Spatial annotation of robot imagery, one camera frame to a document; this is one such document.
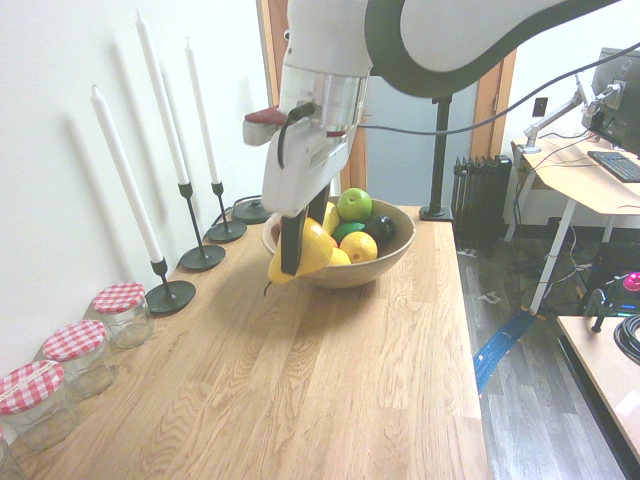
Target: candle holder base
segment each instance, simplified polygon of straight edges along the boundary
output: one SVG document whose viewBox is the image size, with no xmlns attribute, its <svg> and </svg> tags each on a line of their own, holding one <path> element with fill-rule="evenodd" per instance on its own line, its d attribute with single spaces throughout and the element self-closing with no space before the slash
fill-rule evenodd
<svg viewBox="0 0 640 480">
<path fill-rule="evenodd" d="M 153 316 L 172 315 L 186 307 L 196 294 L 196 287 L 189 282 L 176 280 L 158 285 L 147 293 L 147 304 Z"/>
<path fill-rule="evenodd" d="M 180 259 L 180 265 L 193 272 L 205 272 L 216 267 L 226 255 L 224 248 L 218 245 L 203 245 L 192 248 Z"/>
<path fill-rule="evenodd" d="M 247 226 L 242 222 L 226 222 L 214 225 L 207 232 L 207 238 L 212 242 L 228 243 L 239 239 L 247 231 Z"/>
</svg>

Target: fruit bowl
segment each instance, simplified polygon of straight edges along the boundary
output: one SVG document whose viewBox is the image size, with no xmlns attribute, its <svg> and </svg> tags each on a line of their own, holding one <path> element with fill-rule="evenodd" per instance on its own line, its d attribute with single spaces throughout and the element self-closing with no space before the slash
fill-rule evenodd
<svg viewBox="0 0 640 480">
<path fill-rule="evenodd" d="M 330 202 L 337 203 L 338 197 L 330 197 Z M 378 258 L 369 262 L 352 265 L 327 265 L 317 272 L 303 275 L 300 278 L 312 285 L 324 288 L 351 288 L 364 285 L 380 277 L 393 267 L 405 254 L 416 234 L 416 225 L 409 215 L 398 207 L 381 200 L 373 200 L 372 216 L 387 215 L 393 219 L 396 234 L 391 242 L 380 249 Z M 271 256 L 275 255 L 276 245 L 280 237 L 280 215 L 272 215 L 262 229 L 262 243 Z"/>
</svg>

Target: wooden desk top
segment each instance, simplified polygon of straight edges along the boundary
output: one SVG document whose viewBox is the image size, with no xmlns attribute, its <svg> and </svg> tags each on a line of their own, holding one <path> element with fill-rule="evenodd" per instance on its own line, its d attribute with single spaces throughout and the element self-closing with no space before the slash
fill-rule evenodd
<svg viewBox="0 0 640 480">
<path fill-rule="evenodd" d="M 558 317 L 558 322 L 571 342 L 591 381 L 607 405 L 634 455 L 640 461 L 640 407 L 629 416 L 614 408 L 632 390 L 640 393 L 640 365 L 620 351 L 613 339 L 620 318 L 607 318 L 599 334 L 591 331 L 595 318 Z"/>
<path fill-rule="evenodd" d="M 267 284 L 261 225 L 225 246 L 195 299 L 160 319 L 32 479 L 489 479 L 448 223 L 417 219 L 376 282 Z"/>
<path fill-rule="evenodd" d="M 562 138 L 540 139 L 536 145 L 542 148 L 542 152 L 523 154 L 523 157 L 532 167 L 540 165 L 536 174 L 546 185 L 591 210 L 603 215 L 640 215 L 640 183 L 622 183 L 587 155 L 588 151 L 611 151 L 607 148 L 609 143 L 583 141 L 560 150 L 540 163 L 554 150 L 575 141 Z M 512 146 L 526 143 L 525 138 L 515 139 Z M 630 153 L 623 154 L 632 160 L 636 158 Z"/>
</svg>

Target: white candle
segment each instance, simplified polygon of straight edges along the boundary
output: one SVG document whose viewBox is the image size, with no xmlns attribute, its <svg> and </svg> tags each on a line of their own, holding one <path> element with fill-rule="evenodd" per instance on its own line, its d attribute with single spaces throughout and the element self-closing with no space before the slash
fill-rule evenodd
<svg viewBox="0 0 640 480">
<path fill-rule="evenodd" d="M 178 136 L 173 124 L 173 117 L 171 116 L 171 110 L 169 109 L 167 92 L 165 91 L 164 84 L 162 83 L 162 75 L 160 74 L 158 57 L 156 56 L 156 51 L 153 48 L 151 33 L 149 32 L 147 23 L 142 18 L 139 10 L 136 27 L 138 29 L 138 36 L 140 37 L 142 51 L 144 52 L 144 59 L 147 62 L 147 70 L 149 71 L 149 77 L 151 78 L 151 84 L 153 85 L 153 92 L 156 95 L 158 109 L 160 109 L 160 117 L 162 118 L 164 133 L 167 136 L 167 141 L 169 142 L 169 150 L 171 151 L 173 166 L 176 169 L 178 183 L 180 185 L 186 185 L 189 183 L 189 176 L 187 175 L 187 169 L 184 166 L 182 150 L 180 150 Z"/>
<path fill-rule="evenodd" d="M 140 198 L 136 182 L 133 179 L 133 174 L 131 173 L 127 156 L 124 153 L 120 136 L 118 135 L 116 126 L 113 123 L 113 118 L 111 117 L 109 105 L 107 104 L 107 100 L 98 91 L 98 87 L 95 85 L 93 86 L 91 103 L 93 104 L 93 110 L 96 112 L 96 117 L 98 117 L 98 122 L 100 123 L 104 139 L 107 141 L 107 145 L 109 146 L 113 163 L 116 164 L 116 170 L 118 170 L 120 181 L 122 182 L 124 191 L 129 199 L 131 210 L 133 210 L 133 215 L 136 217 L 136 222 L 138 223 L 138 228 L 142 234 L 142 239 L 144 240 L 144 244 L 147 246 L 149 257 L 151 257 L 151 261 L 153 263 L 161 262 L 164 257 L 162 256 L 162 253 L 160 253 L 158 241 L 156 240 L 156 236 L 153 234 L 149 217 L 144 209 L 144 204 Z"/>
<path fill-rule="evenodd" d="M 216 165 L 216 157 L 213 153 L 213 142 L 209 133 L 209 122 L 207 121 L 207 113 L 204 110 L 204 100 L 202 98 L 202 88 L 200 87 L 200 78 L 198 77 L 198 67 L 196 66 L 196 57 L 191 48 L 191 43 L 187 39 L 187 63 L 189 64 L 189 74 L 191 75 L 191 84 L 193 85 L 193 95 L 196 97 L 196 106 L 198 107 L 198 118 L 200 119 L 200 130 L 202 130 L 202 138 L 204 139 L 204 148 L 207 152 L 209 160 L 209 171 L 211 172 L 211 183 L 221 183 L 218 166 Z"/>
</svg>

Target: empty jar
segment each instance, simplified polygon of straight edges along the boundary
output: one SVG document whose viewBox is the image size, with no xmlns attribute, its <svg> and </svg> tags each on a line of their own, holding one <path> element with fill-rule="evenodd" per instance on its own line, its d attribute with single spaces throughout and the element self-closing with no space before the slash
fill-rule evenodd
<svg viewBox="0 0 640 480">
<path fill-rule="evenodd" d="M 111 285 L 93 299 L 93 308 L 120 348 L 132 348 L 153 334 L 144 286 L 136 282 Z"/>
<path fill-rule="evenodd" d="M 42 352 L 62 365 L 69 389 L 80 398 L 103 392 L 118 375 L 107 331 L 99 320 L 82 320 L 56 330 Z"/>
<path fill-rule="evenodd" d="M 0 416 L 31 450 L 52 447 L 78 424 L 62 365 L 33 362 L 0 380 Z"/>
<path fill-rule="evenodd" d="M 2 433 L 2 427 L 0 427 L 0 480 L 27 480 L 11 456 L 9 445 Z"/>
</svg>

